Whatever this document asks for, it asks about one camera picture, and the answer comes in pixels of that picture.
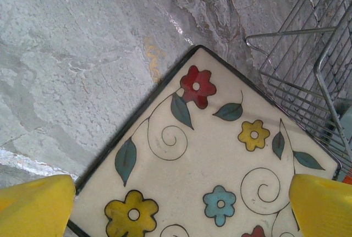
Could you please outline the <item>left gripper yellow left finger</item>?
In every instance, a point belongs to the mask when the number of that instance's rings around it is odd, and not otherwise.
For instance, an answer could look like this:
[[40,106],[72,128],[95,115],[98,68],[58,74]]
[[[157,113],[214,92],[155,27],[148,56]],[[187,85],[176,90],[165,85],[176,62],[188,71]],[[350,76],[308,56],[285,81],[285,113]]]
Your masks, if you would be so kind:
[[0,189],[0,237],[63,237],[74,198],[70,175]]

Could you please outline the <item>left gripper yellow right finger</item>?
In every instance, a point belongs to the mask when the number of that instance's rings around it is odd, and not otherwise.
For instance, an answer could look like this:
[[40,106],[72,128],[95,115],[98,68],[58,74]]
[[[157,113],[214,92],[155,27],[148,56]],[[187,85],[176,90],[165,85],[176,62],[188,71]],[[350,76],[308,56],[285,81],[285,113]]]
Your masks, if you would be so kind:
[[296,174],[289,199],[303,237],[352,237],[352,185]]

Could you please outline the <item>square floral ceramic plate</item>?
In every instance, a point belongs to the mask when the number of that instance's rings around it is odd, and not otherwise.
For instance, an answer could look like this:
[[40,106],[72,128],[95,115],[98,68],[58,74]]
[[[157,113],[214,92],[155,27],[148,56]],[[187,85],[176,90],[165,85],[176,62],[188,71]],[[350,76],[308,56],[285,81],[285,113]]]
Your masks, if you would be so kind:
[[193,48],[78,186],[78,237],[303,237],[296,174],[340,163],[254,84]]

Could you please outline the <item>metal wire dish rack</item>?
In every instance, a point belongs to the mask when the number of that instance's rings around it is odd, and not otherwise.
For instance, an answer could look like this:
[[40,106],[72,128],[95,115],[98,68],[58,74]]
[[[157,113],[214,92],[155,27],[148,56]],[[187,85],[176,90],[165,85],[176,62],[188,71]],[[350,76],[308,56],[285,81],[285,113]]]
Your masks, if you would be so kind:
[[352,177],[352,0],[298,0],[277,32],[251,35],[266,88]]

